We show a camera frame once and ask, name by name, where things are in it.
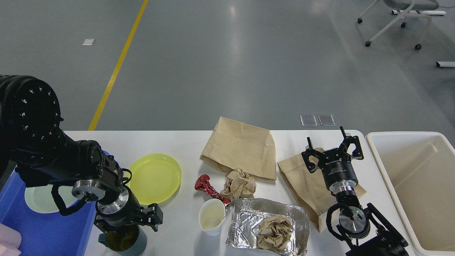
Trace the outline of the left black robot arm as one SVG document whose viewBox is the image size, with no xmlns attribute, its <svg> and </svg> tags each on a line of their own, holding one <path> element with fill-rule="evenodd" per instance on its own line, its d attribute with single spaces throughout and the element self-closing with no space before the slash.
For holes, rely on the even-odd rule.
<svg viewBox="0 0 455 256">
<path fill-rule="evenodd" d="M 9 161 L 26 187 L 52 185 L 63 216 L 96 202 L 94 224 L 104 233 L 128 225 L 158 231 L 164 214 L 156 204 L 140 205 L 113 155 L 94 140 L 75 141 L 59 127 L 58 98 L 46 82 L 26 75 L 1 75 L 1 171 Z"/>
</svg>

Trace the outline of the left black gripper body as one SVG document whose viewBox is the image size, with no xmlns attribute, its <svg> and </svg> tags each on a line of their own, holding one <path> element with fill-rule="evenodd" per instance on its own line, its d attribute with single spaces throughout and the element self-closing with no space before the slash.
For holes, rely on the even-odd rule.
<svg viewBox="0 0 455 256">
<path fill-rule="evenodd" d="M 115 227 L 137 224 L 141 210 L 138 199 L 128 186 L 121 188 L 118 197 L 111 203 L 96 203 L 95 220 L 105 220 Z"/>
</svg>

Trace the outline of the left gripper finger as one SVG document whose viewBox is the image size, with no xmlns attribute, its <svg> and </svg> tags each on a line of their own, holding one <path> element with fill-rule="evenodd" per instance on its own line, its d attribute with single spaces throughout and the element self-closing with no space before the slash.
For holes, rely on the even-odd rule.
<svg viewBox="0 0 455 256">
<path fill-rule="evenodd" d="M 158 232 L 158 227 L 164 222 L 164 213 L 157 203 L 141 205 L 141 210 L 137 215 L 137 223 L 141 226 L 148 226 L 154 232 Z"/>
<path fill-rule="evenodd" d="M 107 232 L 115 232 L 117 230 L 117 227 L 112 226 L 105 220 L 95 220 L 94 225 L 102 232 L 102 233 L 107 233 Z"/>
</svg>

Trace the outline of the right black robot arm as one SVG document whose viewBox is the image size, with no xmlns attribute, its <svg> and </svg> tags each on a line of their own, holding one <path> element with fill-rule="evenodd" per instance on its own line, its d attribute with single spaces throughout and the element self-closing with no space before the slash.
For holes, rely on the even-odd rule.
<svg viewBox="0 0 455 256">
<path fill-rule="evenodd" d="M 341 144 L 330 150 L 317 151 L 309 137 L 301 157 L 310 173 L 321 170 L 326 189 L 336 203 L 328 208 L 328 231 L 349 246 L 347 256 L 407 256 L 404 236 L 371 203 L 363 208 L 355 192 L 359 184 L 352 161 L 363 160 L 358 136 L 343 136 Z"/>
</svg>

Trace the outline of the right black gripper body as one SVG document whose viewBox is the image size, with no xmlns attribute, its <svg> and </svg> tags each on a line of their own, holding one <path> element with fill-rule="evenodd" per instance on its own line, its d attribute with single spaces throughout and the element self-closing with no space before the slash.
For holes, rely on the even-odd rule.
<svg viewBox="0 0 455 256">
<path fill-rule="evenodd" d="M 317 166 L 323 174 L 326 188 L 331 193 L 352 191 L 358 184 L 352 157 L 346 150 L 333 148 L 318 156 Z"/>
</svg>

